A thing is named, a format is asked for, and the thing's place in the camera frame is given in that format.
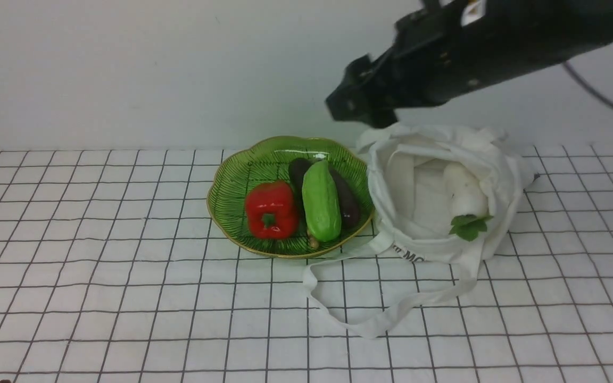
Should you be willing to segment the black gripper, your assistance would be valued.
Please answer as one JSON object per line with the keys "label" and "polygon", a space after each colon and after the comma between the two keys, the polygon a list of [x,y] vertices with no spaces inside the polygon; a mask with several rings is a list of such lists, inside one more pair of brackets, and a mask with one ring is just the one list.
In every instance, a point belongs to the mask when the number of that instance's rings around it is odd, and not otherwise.
{"label": "black gripper", "polygon": [[396,26],[385,54],[351,61],[326,97],[334,121],[385,129],[399,121],[393,109],[440,106],[504,81],[503,7],[425,8]]}

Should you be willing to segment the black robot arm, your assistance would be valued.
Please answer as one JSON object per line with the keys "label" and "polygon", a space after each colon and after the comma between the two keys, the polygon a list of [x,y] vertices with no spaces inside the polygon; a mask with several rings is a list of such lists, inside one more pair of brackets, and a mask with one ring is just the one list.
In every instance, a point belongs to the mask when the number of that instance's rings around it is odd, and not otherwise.
{"label": "black robot arm", "polygon": [[351,61],[326,97],[335,121],[383,129],[613,43],[613,1],[423,1],[380,57]]}

